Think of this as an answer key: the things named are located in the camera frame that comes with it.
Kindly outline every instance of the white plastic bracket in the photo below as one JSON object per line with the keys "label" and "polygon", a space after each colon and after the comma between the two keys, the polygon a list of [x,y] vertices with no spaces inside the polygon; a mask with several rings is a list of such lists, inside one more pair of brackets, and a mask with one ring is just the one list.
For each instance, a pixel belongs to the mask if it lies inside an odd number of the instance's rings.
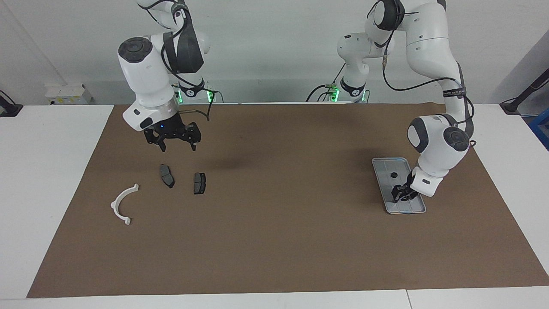
{"label": "white plastic bracket", "polygon": [[112,208],[114,210],[114,214],[119,217],[120,219],[124,220],[124,223],[126,223],[126,225],[129,225],[131,220],[130,218],[128,217],[124,217],[120,214],[120,212],[118,211],[118,207],[120,206],[120,202],[124,199],[124,197],[126,197],[128,194],[130,193],[133,193],[133,192],[137,192],[139,190],[139,185],[138,184],[135,184],[133,187],[129,188],[129,189],[126,189],[124,190],[115,200],[114,202],[112,202],[110,204],[110,208]]}

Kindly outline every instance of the black brake pad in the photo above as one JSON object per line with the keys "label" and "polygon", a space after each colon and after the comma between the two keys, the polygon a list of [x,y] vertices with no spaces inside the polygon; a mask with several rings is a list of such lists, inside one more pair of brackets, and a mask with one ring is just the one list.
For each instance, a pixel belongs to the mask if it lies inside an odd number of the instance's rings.
{"label": "black brake pad", "polygon": [[204,194],[206,191],[206,174],[195,173],[194,175],[194,194]]}
{"label": "black brake pad", "polygon": [[171,175],[170,167],[168,165],[162,164],[160,166],[160,177],[162,177],[164,184],[170,187],[170,189],[173,188],[173,185],[175,185],[175,179]]}

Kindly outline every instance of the white wall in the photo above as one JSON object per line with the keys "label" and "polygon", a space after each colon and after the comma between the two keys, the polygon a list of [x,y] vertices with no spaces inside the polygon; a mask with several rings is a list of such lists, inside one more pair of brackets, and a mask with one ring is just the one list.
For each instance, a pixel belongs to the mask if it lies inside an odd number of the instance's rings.
{"label": "white wall", "polygon": [[[486,103],[498,104],[519,96],[547,68],[549,68],[549,31],[501,82]],[[540,114],[547,108],[549,108],[549,86],[532,93],[520,104],[518,110],[523,115]]]}
{"label": "white wall", "polygon": [[[0,0],[66,82],[83,82],[99,103],[131,103],[116,50],[125,39],[161,32],[132,0]],[[549,28],[547,0],[448,2],[452,51],[461,63],[468,94],[484,102]],[[342,60],[341,35],[363,31],[374,0],[187,0],[195,27],[212,49],[203,74],[232,102],[301,101],[330,82]],[[0,19],[0,28],[9,21]],[[25,50],[17,35],[0,34],[0,86],[22,103],[39,103],[52,68]],[[404,34],[389,58],[387,75],[396,86],[424,81],[408,67]],[[442,101],[430,86],[405,93],[382,82],[380,60],[370,61],[373,102]]]}

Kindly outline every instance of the brown paper surface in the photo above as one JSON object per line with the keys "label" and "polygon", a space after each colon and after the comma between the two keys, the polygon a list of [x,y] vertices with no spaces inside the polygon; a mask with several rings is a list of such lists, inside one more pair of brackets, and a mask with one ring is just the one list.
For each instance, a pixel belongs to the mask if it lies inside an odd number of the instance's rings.
{"label": "brown paper surface", "polygon": [[[203,133],[196,152],[169,140],[166,153],[125,124],[125,108],[28,297],[549,285],[474,150],[425,198],[427,213],[385,212],[372,158],[414,164],[407,127],[443,106],[214,106],[209,123],[183,116]],[[196,172],[205,195],[193,195]],[[134,183],[126,226],[110,203]]]}

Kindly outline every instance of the white table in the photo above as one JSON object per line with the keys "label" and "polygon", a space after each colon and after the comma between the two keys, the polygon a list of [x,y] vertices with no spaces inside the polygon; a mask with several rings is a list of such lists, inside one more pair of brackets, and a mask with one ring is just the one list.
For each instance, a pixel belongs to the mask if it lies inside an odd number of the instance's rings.
{"label": "white table", "polygon": [[[549,271],[549,152],[519,116],[476,105],[475,147]],[[0,308],[549,308],[549,287],[24,299],[112,106],[27,106],[0,119]]]}

